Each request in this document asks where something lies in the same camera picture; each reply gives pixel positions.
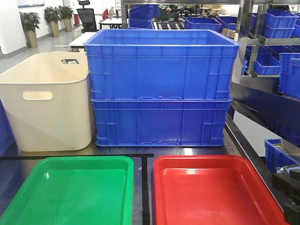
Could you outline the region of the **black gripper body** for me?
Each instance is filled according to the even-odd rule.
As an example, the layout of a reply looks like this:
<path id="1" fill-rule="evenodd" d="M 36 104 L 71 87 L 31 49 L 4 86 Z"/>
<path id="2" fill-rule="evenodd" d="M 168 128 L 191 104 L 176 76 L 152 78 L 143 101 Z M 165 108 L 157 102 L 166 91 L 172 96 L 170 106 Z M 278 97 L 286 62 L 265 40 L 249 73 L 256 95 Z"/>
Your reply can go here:
<path id="1" fill-rule="evenodd" d="M 272 186 L 289 198 L 284 203 L 285 221 L 290 225 L 300 224 L 300 165 L 277 167 L 272 175 Z"/>

